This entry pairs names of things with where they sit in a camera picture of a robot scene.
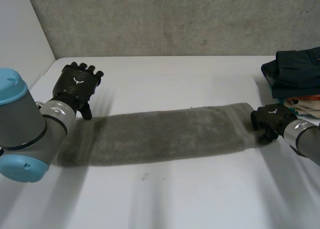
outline white table surface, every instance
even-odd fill
[[[78,57],[35,84],[46,102],[73,61],[104,72],[93,116],[274,102],[273,56]],[[282,140],[243,152],[112,167],[51,166],[37,183],[0,177],[1,229],[318,229],[320,167]]]

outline logo on robotic hand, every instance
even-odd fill
[[[76,78],[73,78],[73,80],[74,80],[75,84],[80,84],[80,83],[84,83],[85,82],[84,80],[83,81],[78,81],[78,80],[76,80]]]
[[[274,111],[268,111],[268,113],[274,113],[274,114],[276,114],[276,113],[277,113],[277,110],[278,110],[278,109],[275,109]]]

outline gray concrete wall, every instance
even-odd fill
[[[320,0],[30,0],[55,57],[274,55],[320,46]]]

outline folded clothes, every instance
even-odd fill
[[[77,119],[54,164],[115,166],[241,152],[257,145],[247,103]]]
[[[289,100],[320,101],[320,95],[296,96],[289,98]]]
[[[294,109],[298,115],[312,115],[320,118],[320,101],[318,100],[292,98],[284,100],[283,104],[289,109]]]
[[[274,99],[320,95],[320,47],[278,51],[261,71]]]

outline stack of clothes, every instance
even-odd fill
[[[320,47],[278,51],[261,70],[274,99],[296,115],[320,118]]]

